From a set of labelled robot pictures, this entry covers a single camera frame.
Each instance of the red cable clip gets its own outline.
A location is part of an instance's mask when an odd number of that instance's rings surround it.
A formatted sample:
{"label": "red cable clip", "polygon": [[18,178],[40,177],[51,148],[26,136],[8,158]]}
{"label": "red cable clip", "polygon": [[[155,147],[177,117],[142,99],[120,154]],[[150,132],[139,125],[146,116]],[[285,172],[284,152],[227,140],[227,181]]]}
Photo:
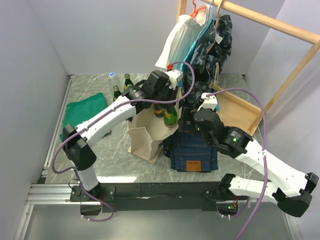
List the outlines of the red cable clip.
{"label": "red cable clip", "polygon": [[168,69],[168,71],[171,71],[174,68],[174,65],[172,63],[170,63],[166,69]]}

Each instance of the green cloth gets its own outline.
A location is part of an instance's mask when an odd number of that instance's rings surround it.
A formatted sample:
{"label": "green cloth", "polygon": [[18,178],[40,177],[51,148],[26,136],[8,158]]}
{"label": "green cloth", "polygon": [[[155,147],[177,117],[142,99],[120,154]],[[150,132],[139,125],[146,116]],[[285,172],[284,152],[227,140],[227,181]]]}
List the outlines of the green cloth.
{"label": "green cloth", "polygon": [[102,92],[90,96],[82,101],[70,102],[65,109],[62,127],[71,124],[76,127],[78,124],[85,122],[102,110],[107,108],[107,102]]}

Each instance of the brown paper tag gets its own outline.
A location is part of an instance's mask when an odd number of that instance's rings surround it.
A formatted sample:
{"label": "brown paper tag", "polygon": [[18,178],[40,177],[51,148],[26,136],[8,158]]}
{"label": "brown paper tag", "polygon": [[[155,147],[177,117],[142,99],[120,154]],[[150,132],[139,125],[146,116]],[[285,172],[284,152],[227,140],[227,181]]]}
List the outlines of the brown paper tag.
{"label": "brown paper tag", "polygon": [[186,161],[188,172],[201,172],[201,161]]}

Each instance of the marble floor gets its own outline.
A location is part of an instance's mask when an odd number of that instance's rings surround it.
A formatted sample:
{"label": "marble floor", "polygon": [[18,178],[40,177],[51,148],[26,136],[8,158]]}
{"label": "marble floor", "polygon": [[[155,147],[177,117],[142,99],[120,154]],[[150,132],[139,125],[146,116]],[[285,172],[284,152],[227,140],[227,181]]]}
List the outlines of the marble floor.
{"label": "marble floor", "polygon": [[[147,79],[147,74],[131,74],[134,83]],[[124,74],[119,78],[124,82]],[[76,75],[72,79],[69,95],[66,103],[84,100],[92,95],[102,92],[110,105],[112,92],[108,87],[108,74],[99,75]],[[231,87],[245,88],[245,82],[240,74],[222,74],[219,77],[219,86],[226,89]],[[248,94],[244,92],[233,92],[240,98],[250,101]],[[253,136],[261,143],[262,138],[259,130]],[[54,149],[61,144],[60,139],[56,141]],[[243,178],[262,180],[263,176],[253,168],[238,162],[229,156],[218,153],[218,170],[210,173],[200,172],[177,172],[170,168],[170,159],[160,153],[154,164],[128,153],[131,139],[128,135],[127,122],[117,125],[112,133],[97,143],[93,151],[97,155],[94,164],[96,175],[101,183],[146,183],[146,182],[202,182],[220,181],[226,173],[233,173]],[[70,161],[62,151],[58,154],[55,167],[58,170],[71,166]],[[72,171],[57,175],[49,169],[46,184],[66,184],[75,175]]]}

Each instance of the black metal base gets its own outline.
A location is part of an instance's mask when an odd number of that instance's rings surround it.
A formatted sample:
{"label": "black metal base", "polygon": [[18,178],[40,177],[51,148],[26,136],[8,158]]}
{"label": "black metal base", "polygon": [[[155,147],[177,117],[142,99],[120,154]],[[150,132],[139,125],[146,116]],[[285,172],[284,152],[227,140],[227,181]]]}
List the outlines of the black metal base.
{"label": "black metal base", "polygon": [[[115,211],[202,209],[216,211],[216,202],[234,200],[233,194],[222,196],[220,181],[163,183],[101,183],[103,201]],[[72,188],[71,202],[90,202],[79,186]],[[99,206],[83,206],[83,215],[97,215]],[[103,206],[102,212],[110,212]]]}

